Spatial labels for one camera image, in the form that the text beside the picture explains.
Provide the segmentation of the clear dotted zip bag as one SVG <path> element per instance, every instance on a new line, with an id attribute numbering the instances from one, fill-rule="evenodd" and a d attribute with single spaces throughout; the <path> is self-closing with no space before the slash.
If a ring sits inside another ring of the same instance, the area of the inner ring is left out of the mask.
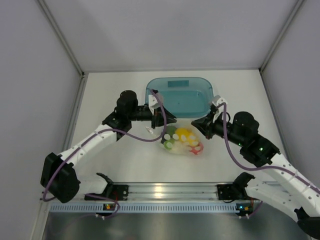
<path id="1" fill-rule="evenodd" d="M 168 124 L 161 139 L 156 145 L 175 155 L 200 156 L 204 145 L 190 124 Z"/>

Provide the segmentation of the red fake food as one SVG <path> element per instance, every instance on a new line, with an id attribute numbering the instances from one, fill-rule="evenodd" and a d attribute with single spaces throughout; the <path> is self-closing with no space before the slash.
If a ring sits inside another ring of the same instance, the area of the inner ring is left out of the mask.
<path id="1" fill-rule="evenodd" d="M 197 146 L 191 146 L 189 152 L 194 155 L 200 155 L 203 152 L 204 146 L 200 142 Z"/>

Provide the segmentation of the white fake food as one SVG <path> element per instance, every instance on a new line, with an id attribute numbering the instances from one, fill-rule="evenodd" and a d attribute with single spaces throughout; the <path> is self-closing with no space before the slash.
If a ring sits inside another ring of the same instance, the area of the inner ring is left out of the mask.
<path id="1" fill-rule="evenodd" d="M 189 155 L 190 147 L 180 141 L 175 141 L 172 144 L 172 148 L 169 150 L 169 153 L 176 155 Z"/>

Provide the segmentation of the yellow fake food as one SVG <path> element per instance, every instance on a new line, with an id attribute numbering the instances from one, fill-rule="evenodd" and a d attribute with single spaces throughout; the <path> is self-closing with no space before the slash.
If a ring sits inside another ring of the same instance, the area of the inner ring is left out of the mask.
<path id="1" fill-rule="evenodd" d="M 199 144 L 199 138 L 197 135 L 187 128 L 177 128 L 175 130 L 175 135 L 178 136 L 178 140 L 183 144 L 191 147 L 195 147 Z"/>

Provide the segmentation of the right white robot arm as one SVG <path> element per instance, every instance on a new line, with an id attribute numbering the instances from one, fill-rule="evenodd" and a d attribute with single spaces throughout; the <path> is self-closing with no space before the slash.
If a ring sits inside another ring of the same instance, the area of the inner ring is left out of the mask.
<path id="1" fill-rule="evenodd" d="M 240 111 L 212 110 L 192 121 L 206 139 L 223 138 L 233 162 L 243 169 L 232 183 L 237 199 L 253 198 L 289 216 L 310 237 L 320 238 L 320 189 L 303 176 L 270 140 L 259 134 L 259 123 Z"/>

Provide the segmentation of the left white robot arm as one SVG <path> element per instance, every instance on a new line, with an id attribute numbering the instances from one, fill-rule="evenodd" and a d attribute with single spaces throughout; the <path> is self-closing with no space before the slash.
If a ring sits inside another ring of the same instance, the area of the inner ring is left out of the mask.
<path id="1" fill-rule="evenodd" d="M 134 138 L 129 133 L 133 121 L 149 121 L 152 129 L 165 129 L 167 124 L 176 123 L 176 117 L 163 106 L 157 90 L 150 90 L 148 98 L 146 104 L 139 105 L 134 91 L 123 91 L 113 112 L 89 136 L 59 154 L 52 152 L 47 155 L 40 179 L 44 187 L 42 200 L 50 201 L 47 194 L 52 194 L 52 198 L 61 203 L 67 203 L 77 195 L 109 199 L 113 194 L 113 182 L 109 177 L 97 173 L 93 177 L 82 178 L 77 171 L 123 136 Z"/>

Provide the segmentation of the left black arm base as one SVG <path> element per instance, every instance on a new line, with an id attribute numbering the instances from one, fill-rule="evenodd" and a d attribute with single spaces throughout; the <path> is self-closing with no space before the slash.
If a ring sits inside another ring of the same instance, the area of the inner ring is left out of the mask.
<path id="1" fill-rule="evenodd" d="M 127 184 L 108 184 L 101 194 L 105 198 L 115 201 L 127 201 L 129 186 Z"/>

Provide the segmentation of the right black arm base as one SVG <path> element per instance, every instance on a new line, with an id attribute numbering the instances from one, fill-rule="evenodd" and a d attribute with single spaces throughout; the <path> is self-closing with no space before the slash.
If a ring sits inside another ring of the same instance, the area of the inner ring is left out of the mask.
<path id="1" fill-rule="evenodd" d="M 235 201 L 239 199 L 239 191 L 233 184 L 218 184 L 218 199 L 221 201 Z"/>

